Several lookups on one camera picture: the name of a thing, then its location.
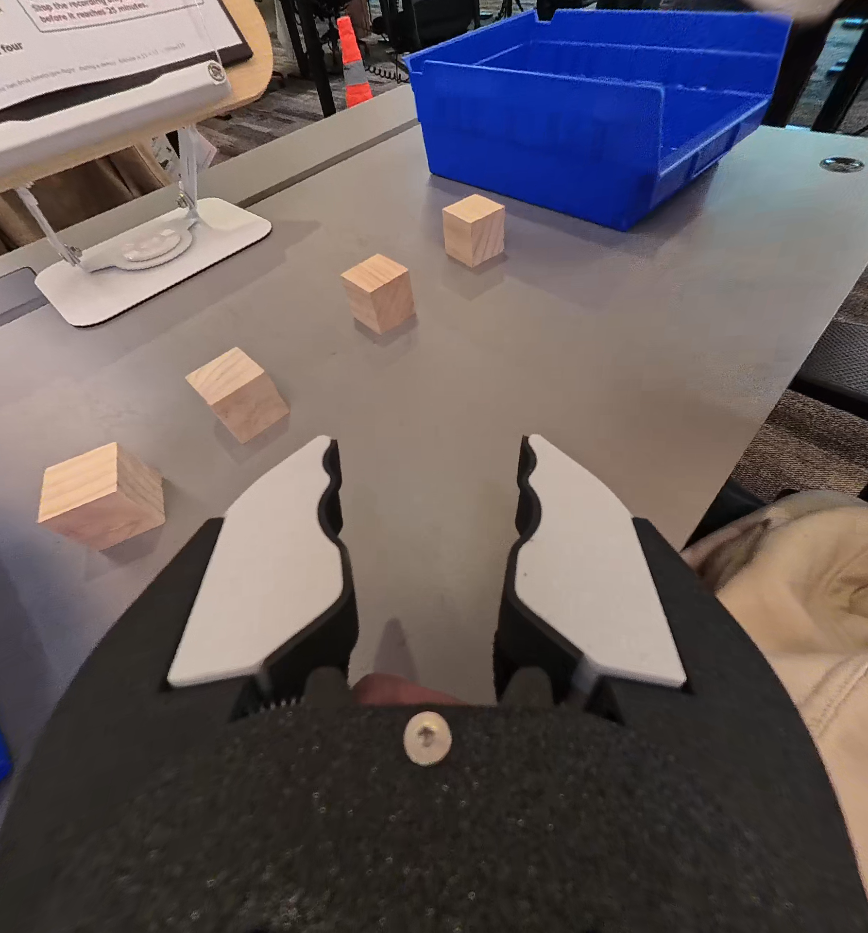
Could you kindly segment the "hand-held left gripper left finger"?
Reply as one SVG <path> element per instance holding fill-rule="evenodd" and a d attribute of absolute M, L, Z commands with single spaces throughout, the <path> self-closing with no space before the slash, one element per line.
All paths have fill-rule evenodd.
<path fill-rule="evenodd" d="M 267 702 L 311 674 L 348 681 L 359 635 L 337 441 L 317 436 L 227 509 L 168 674 L 173 689 L 251 679 Z"/>

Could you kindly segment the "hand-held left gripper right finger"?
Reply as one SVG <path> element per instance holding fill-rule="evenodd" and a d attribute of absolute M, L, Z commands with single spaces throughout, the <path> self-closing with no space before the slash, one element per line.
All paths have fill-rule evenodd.
<path fill-rule="evenodd" d="M 551 701 L 610 679 L 680 690 L 687 675 L 634 516 L 610 488 L 541 435 L 517 466 L 517 538 L 494 637 L 494 690 L 541 670 Z"/>

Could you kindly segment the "wooden cube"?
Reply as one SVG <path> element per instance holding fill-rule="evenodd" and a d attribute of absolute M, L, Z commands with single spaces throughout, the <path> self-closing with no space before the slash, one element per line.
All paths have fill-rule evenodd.
<path fill-rule="evenodd" d="M 290 414 L 269 374 L 239 347 L 196 368 L 185 379 L 241 444 Z"/>
<path fill-rule="evenodd" d="M 382 336 L 416 315 L 408 268 L 375 254 L 341 273 L 351 314 L 359 324 Z"/>
<path fill-rule="evenodd" d="M 160 473 L 116 442 L 44 471 L 37 524 L 94 551 L 165 521 Z"/>
<path fill-rule="evenodd" d="M 444 249 L 449 257 L 476 269 L 505 252 L 506 206 L 471 194 L 442 209 Z"/>

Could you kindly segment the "person's cream sweatshirt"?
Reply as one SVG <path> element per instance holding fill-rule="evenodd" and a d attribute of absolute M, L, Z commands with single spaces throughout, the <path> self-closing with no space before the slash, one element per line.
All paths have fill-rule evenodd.
<path fill-rule="evenodd" d="M 868 894 L 868 504 L 794 493 L 689 544 L 682 557 L 800 711 Z"/>

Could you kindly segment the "black office chair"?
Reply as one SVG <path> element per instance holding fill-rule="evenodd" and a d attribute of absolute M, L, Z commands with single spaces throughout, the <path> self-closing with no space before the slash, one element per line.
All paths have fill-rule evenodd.
<path fill-rule="evenodd" d="M 868 325 L 833 321 L 789 390 L 868 422 Z"/>

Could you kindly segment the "white tablet stand with instructions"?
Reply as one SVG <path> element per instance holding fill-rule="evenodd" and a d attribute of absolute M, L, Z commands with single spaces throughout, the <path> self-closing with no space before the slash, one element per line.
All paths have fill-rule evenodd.
<path fill-rule="evenodd" d="M 34 121 L 0 125 L 0 194 L 129 146 L 190 127 L 260 97 L 272 73 L 272 43 L 252 1 L 225 2 L 251 50 L 214 79 L 206 64 L 166 72 L 147 85 Z"/>

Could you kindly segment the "orange traffic cone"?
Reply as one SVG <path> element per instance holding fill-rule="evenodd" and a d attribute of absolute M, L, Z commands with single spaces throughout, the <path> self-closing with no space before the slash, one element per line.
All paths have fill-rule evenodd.
<path fill-rule="evenodd" d="M 351 109 L 358 104 L 372 100 L 372 91 L 349 16 L 338 17 L 337 30 L 343 62 L 346 106 Z"/>

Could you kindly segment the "tablet with instruction sheet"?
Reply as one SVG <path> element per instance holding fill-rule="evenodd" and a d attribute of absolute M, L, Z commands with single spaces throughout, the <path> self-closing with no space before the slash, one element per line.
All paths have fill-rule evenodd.
<path fill-rule="evenodd" d="M 0 180 L 219 103 L 252 56 L 224 2 L 0 2 Z"/>

